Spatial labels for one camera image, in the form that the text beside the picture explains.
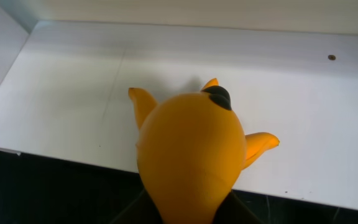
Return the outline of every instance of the pointed ear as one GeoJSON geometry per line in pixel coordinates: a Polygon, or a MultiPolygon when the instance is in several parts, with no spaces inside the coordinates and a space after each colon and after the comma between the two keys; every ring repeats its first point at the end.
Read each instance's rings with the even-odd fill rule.
{"type": "Polygon", "coordinates": [[[146,117],[158,103],[149,92],[141,88],[129,88],[128,95],[134,104],[136,124],[140,129],[146,117]]]}
{"type": "Polygon", "coordinates": [[[248,134],[246,135],[246,141],[247,154],[246,163],[243,169],[249,167],[265,151],[273,149],[274,147],[278,146],[278,144],[280,144],[280,140],[278,140],[278,138],[273,134],[269,133],[248,134]]]}
{"type": "Polygon", "coordinates": [[[201,90],[204,90],[208,87],[215,86],[215,85],[219,85],[219,82],[218,82],[218,79],[213,78],[208,83],[206,83],[205,86],[201,90]]]}

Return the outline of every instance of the dark tile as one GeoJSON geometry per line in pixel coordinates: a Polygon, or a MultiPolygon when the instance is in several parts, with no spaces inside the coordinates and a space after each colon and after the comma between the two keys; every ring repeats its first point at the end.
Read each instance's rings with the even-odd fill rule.
{"type": "Polygon", "coordinates": [[[235,190],[234,193],[246,205],[246,207],[262,221],[269,223],[269,211],[267,208],[266,195],[254,194],[235,190]]]}
{"type": "Polygon", "coordinates": [[[138,174],[0,152],[0,223],[108,223],[142,189],[138,174]]]}
{"type": "Polygon", "coordinates": [[[270,224],[331,224],[337,207],[268,196],[270,224]]]}
{"type": "Polygon", "coordinates": [[[340,208],[334,224],[358,224],[358,211],[340,208]]]}

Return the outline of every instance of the brown dot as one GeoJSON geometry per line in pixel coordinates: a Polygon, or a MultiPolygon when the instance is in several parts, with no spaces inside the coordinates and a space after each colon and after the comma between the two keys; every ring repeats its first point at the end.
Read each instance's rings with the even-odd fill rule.
{"type": "Polygon", "coordinates": [[[330,59],[330,60],[336,60],[336,56],[335,56],[335,55],[328,55],[328,59],[330,59]]]}

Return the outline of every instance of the black eye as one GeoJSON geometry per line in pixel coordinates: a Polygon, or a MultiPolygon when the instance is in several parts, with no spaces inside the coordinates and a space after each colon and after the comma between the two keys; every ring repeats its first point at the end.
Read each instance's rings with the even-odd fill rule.
{"type": "Polygon", "coordinates": [[[210,93],[209,99],[220,107],[231,110],[230,94],[221,86],[210,86],[202,90],[203,92],[210,93]]]}

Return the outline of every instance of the orange figurine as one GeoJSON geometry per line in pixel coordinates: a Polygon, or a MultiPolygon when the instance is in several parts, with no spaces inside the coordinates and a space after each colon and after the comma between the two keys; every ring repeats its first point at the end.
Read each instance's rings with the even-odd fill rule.
{"type": "Polygon", "coordinates": [[[211,224],[241,170],[280,142],[269,133],[244,137],[215,78],[161,104],[141,88],[130,88],[129,97],[140,131],[139,174],[166,224],[211,224]]]}

